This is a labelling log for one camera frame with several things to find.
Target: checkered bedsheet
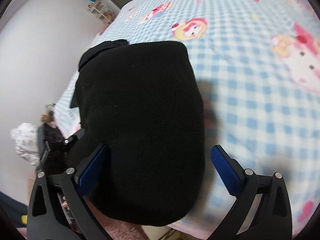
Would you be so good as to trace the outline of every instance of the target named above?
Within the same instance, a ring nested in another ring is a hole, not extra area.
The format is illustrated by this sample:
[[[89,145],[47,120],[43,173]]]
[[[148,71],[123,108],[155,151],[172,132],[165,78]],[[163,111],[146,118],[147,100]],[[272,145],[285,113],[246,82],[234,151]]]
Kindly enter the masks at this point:
[[[320,22],[307,0],[134,0],[92,46],[117,39],[183,42],[204,100],[202,190],[170,226],[206,239],[232,206],[209,159],[220,144],[244,168],[282,173],[297,234],[320,201]],[[55,110],[66,137],[79,129],[76,79]]]

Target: metal pin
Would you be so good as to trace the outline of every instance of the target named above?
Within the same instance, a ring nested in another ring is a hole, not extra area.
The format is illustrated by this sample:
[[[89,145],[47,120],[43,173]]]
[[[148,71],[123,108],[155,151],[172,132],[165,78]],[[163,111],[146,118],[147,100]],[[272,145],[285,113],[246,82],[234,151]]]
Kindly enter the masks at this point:
[[[69,168],[67,169],[67,174],[72,174],[75,172],[75,169],[74,168]]]
[[[281,173],[279,173],[279,172],[276,172],[275,176],[276,176],[278,179],[281,179],[281,178],[282,178],[282,175],[281,175]]]
[[[252,175],[253,174],[253,170],[251,170],[251,169],[245,169],[245,174],[247,174],[247,175]]]
[[[44,176],[44,172],[43,171],[38,173],[38,178],[42,178],[43,176]]]

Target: white wall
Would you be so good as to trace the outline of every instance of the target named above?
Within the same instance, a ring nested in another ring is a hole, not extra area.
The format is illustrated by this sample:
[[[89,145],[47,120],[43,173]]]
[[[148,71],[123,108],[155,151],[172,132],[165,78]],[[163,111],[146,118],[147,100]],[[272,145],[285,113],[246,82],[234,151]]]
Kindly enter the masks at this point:
[[[22,122],[39,125],[44,106],[66,88],[102,27],[88,3],[28,0],[0,32],[0,191],[20,202],[28,203],[26,179],[35,174],[15,153],[10,130]]]

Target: blue gripper pad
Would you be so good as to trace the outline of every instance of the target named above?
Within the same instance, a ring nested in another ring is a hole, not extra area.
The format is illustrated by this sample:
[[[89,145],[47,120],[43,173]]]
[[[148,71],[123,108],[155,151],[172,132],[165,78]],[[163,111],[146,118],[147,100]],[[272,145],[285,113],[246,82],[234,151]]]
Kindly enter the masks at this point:
[[[211,162],[231,196],[239,197],[244,175],[240,164],[229,157],[220,145],[211,149]]]
[[[78,184],[77,192],[79,196],[89,195],[96,186],[103,163],[107,157],[108,146],[99,145],[94,152],[85,159],[78,167],[79,177],[75,175]]]

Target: blue rubber pad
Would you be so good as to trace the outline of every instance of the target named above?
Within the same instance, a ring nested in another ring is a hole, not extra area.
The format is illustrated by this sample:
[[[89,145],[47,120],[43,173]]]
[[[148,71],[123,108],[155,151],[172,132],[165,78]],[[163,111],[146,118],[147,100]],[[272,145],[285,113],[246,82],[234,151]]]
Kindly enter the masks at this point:
[[[211,149],[211,162],[216,168],[229,194],[239,197],[241,193],[240,179],[217,146]]]
[[[107,157],[107,149],[108,146],[103,145],[79,177],[77,188],[79,196],[89,195],[96,186],[102,165]]]

